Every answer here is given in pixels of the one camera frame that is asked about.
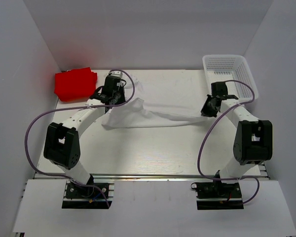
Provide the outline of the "white t-shirt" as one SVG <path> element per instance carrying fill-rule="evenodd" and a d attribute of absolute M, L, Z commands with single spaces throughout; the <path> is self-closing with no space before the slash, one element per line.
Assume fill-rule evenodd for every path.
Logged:
<path fill-rule="evenodd" d="M 198 70 L 133 70 L 124 75 L 126 105 L 109 110 L 102 126 L 115 128 L 173 127 L 206 120 L 200 113 L 209 93 Z"/>

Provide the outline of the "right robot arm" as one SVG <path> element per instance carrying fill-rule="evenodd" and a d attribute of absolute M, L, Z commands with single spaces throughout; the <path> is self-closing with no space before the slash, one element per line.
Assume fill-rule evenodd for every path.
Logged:
<path fill-rule="evenodd" d="M 254 102 L 256 95 L 247 84 L 251 92 L 248 100 L 241 100 L 236 95 L 231 95 L 227 89 L 227 81 L 211 84 L 211 94 L 207 96 L 201 114 L 216 120 L 206 133 L 197 157 L 197 169 L 201 171 L 200 161 L 205 143 L 218 122 L 227 117 L 236 128 L 232 146 L 232 158 L 227 165 L 218 171 L 212 180 L 213 192 L 219 196 L 226 196 L 230 190 L 230 183 L 245 179 L 245 173 L 261 163 L 270 160 L 273 154 L 273 126 L 269 120 L 260 120 L 252 115 L 245 105 Z"/>

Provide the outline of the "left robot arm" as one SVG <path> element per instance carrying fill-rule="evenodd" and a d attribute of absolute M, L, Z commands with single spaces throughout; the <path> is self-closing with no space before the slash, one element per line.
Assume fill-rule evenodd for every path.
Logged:
<path fill-rule="evenodd" d="M 62 123 L 51 123 L 47 128 L 43 156 L 78 182 L 77 191 L 83 197 L 94 193 L 92 175 L 83 167 L 80 159 L 80 137 L 86 129 L 103 116 L 110 107 L 126 101 L 122 72 L 114 71 L 105 83 L 95 90 L 86 102 L 86 108 L 78 110 Z"/>

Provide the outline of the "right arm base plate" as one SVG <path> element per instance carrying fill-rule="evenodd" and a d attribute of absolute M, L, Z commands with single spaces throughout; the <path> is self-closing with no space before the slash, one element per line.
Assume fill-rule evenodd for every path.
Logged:
<path fill-rule="evenodd" d="M 191 189 L 196 192 L 197 210 L 244 209 L 239 183 L 194 182 Z"/>

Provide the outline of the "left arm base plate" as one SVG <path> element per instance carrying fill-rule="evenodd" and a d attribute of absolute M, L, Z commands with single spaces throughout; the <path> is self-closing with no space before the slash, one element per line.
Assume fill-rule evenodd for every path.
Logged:
<path fill-rule="evenodd" d="M 70 181 L 65 185 L 62 209 L 109 209 L 113 200 L 113 183 L 94 183 L 94 187 L 81 187 Z"/>

